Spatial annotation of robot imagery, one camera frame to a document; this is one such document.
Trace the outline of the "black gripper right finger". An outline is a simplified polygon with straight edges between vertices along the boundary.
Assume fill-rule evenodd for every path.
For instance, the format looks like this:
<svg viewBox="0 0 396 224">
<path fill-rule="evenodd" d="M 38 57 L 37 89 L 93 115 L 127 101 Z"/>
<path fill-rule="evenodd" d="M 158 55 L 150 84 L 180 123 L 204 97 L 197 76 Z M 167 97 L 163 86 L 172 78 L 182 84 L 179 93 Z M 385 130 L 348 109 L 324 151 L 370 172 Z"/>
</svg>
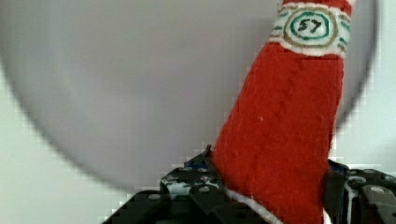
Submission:
<svg viewBox="0 0 396 224">
<path fill-rule="evenodd" d="M 396 224 L 396 180 L 375 169 L 329 161 L 324 210 L 331 224 Z"/>
</svg>

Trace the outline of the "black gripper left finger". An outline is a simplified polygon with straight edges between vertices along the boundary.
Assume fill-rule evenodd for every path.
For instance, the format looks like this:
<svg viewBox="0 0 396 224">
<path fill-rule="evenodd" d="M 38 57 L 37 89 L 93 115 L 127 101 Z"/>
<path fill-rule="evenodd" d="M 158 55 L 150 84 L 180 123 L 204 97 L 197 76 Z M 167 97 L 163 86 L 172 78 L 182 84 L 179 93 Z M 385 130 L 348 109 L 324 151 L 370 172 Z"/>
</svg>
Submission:
<svg viewBox="0 0 396 224">
<path fill-rule="evenodd" d="M 246 203 L 228 196 L 212 164 L 211 147 L 142 190 L 103 224 L 268 224 Z"/>
</svg>

